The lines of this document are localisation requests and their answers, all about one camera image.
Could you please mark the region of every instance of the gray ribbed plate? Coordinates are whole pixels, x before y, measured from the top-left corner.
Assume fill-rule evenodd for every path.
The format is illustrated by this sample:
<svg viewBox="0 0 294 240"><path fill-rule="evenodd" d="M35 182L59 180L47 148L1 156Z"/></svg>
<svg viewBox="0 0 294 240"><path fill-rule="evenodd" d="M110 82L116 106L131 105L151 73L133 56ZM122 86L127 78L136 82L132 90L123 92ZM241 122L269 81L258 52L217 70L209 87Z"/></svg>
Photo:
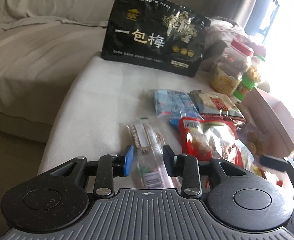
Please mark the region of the gray ribbed plate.
<svg viewBox="0 0 294 240"><path fill-rule="evenodd" d="M185 199L174 189L121 189L98 200L77 224L48 234L11 229L1 240L290 240L286 229L263 234L242 233L219 224L199 200Z"/></svg>

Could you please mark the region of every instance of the white table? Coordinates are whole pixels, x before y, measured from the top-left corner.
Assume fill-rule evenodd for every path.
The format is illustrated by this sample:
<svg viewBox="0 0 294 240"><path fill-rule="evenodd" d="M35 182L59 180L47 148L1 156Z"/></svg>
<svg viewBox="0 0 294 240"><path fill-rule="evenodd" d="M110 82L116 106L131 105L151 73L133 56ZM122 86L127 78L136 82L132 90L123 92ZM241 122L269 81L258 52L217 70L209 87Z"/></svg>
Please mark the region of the white table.
<svg viewBox="0 0 294 240"><path fill-rule="evenodd" d="M190 92L210 89L208 77L194 78L148 67L102 60L97 54L77 76L55 119L38 173L76 156L98 160L131 144L126 125L155 117L151 90ZM161 122L166 144L181 153L177 132ZM133 187L131 178L115 178L115 189Z"/></svg>

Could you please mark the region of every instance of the black circular cover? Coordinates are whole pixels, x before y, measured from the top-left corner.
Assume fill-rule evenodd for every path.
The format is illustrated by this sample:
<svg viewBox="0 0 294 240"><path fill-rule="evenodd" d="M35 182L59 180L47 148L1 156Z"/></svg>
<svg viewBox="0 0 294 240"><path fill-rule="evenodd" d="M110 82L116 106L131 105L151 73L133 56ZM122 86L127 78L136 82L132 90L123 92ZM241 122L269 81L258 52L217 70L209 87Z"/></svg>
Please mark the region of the black circular cover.
<svg viewBox="0 0 294 240"><path fill-rule="evenodd" d="M63 176L35 177L9 190L1 210L7 222L23 231L50 232L79 219L89 204L86 192Z"/></svg>
<svg viewBox="0 0 294 240"><path fill-rule="evenodd" d="M294 208L283 188L254 174L226 177L211 189L207 204L222 223L252 232L286 226Z"/></svg>

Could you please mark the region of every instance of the red jar lid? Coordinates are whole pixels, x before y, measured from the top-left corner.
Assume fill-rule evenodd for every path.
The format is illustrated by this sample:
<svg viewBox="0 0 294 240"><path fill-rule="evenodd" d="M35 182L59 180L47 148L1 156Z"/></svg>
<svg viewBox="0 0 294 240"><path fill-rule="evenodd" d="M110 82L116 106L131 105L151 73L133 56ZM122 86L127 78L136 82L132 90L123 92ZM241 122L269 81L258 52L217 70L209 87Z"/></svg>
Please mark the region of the red jar lid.
<svg viewBox="0 0 294 240"><path fill-rule="evenodd" d="M231 46L236 50L240 51L242 54L245 54L248 57L252 57L254 55L254 51L252 48L248 47L244 43L237 41L235 39L232 40Z"/></svg>

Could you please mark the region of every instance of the cardboard box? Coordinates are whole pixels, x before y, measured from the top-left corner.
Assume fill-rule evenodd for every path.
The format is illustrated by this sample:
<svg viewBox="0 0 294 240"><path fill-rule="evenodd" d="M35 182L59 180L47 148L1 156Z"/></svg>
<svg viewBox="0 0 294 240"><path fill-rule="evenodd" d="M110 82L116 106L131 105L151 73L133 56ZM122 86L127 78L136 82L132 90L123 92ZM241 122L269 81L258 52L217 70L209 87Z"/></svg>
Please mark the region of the cardboard box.
<svg viewBox="0 0 294 240"><path fill-rule="evenodd" d="M257 128L269 139L265 154L283 158L294 153L294 118L281 101L254 88L241 104L248 108Z"/></svg>

